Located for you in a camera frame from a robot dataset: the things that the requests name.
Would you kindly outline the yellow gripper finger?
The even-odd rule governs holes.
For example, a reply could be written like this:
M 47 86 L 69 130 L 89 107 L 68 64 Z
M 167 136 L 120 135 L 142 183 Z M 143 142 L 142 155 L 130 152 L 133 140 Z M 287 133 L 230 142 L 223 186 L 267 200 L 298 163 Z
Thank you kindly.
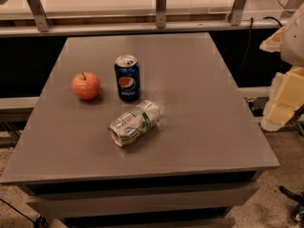
M 284 27 L 278 29 L 273 35 L 264 40 L 259 48 L 266 52 L 280 52 L 283 31 Z
M 293 66 L 286 73 L 277 73 L 263 110 L 261 127 L 277 131 L 304 105 L 304 67 Z

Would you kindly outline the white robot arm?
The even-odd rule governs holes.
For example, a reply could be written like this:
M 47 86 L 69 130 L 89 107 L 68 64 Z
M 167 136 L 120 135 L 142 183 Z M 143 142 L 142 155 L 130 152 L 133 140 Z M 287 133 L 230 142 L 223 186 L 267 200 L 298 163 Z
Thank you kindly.
M 292 66 L 288 72 L 275 75 L 263 111 L 261 127 L 277 131 L 304 105 L 304 5 L 259 48 L 279 52 L 281 60 Z

